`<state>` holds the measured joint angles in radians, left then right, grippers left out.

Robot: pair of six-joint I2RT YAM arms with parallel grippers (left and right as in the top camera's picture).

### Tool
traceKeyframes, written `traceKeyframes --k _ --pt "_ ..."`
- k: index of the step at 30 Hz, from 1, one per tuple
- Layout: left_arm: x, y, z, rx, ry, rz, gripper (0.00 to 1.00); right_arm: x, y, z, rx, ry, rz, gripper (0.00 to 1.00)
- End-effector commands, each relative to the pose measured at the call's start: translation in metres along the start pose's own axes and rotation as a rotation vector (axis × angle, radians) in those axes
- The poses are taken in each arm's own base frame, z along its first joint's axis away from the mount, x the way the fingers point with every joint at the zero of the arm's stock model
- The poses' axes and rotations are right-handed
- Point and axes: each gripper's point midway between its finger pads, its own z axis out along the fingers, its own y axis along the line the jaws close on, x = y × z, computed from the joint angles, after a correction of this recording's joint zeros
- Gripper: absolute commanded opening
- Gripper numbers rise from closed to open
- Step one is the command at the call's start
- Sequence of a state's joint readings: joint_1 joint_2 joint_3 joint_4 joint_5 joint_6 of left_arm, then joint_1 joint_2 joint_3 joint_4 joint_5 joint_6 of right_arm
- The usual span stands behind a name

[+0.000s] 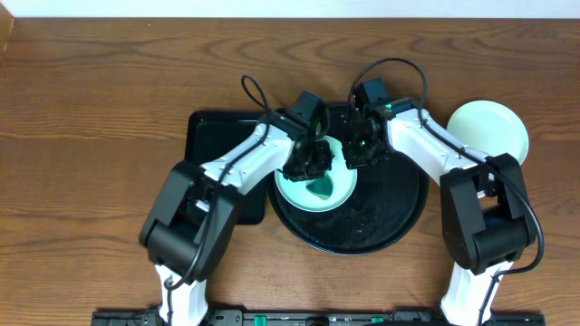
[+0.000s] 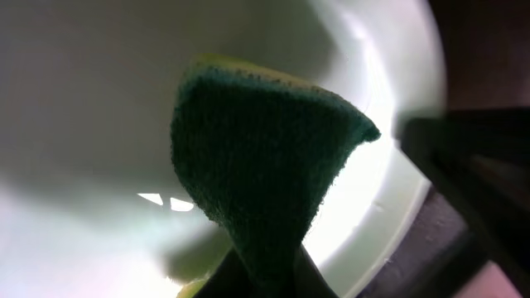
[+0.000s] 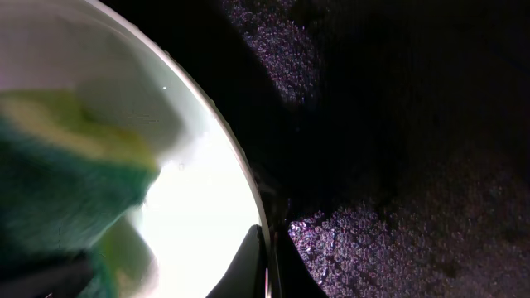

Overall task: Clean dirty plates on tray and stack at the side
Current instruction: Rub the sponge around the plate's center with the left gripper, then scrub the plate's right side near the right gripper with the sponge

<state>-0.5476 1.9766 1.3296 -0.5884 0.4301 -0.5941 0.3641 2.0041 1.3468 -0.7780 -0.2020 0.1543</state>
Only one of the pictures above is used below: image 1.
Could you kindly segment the green sponge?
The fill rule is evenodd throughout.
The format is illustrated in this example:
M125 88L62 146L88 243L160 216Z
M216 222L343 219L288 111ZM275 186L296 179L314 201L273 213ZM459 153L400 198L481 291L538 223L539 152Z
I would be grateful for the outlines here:
M324 176L310 181L305 188L321 200L328 200L334 192L334 183L330 177Z

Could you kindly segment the mint green plate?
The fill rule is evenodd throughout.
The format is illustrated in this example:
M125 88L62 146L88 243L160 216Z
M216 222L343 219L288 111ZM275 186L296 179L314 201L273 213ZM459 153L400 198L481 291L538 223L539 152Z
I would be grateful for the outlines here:
M346 167L342 143L333 137L325 136L334 154L332 169L324 176L332 179L334 189L328 200L309 193L305 186L312 180L293 182L284 178L283 173L275 172L275 186L282 197L292 206L307 212L322 213L337 208L353 193L357 183L357 170Z
M518 115L495 101L470 101L451 115L447 131L464 144L491 156L504 153L522 165L529 150L527 128Z

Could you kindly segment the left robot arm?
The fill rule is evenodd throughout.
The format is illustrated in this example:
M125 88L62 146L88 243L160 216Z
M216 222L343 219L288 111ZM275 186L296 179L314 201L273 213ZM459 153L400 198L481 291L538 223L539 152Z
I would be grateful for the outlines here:
M322 138L325 111L268 112L229 152L197 166L187 160L169 172L140 231L158 273L159 325L199 325L208 313L206 280L227 249L246 195L286 167L299 181L321 177L332 154Z

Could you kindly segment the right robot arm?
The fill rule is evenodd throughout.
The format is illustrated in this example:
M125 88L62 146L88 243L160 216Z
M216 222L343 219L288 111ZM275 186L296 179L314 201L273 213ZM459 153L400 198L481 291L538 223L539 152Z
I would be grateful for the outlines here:
M348 168L375 163L392 152L412 160L440 187L445 245L455 265L440 309L453 325L483 325L500 281L526 273L513 263L544 243L527 198L521 167L509 154L492 157L449 134L412 98L385 95L347 104Z

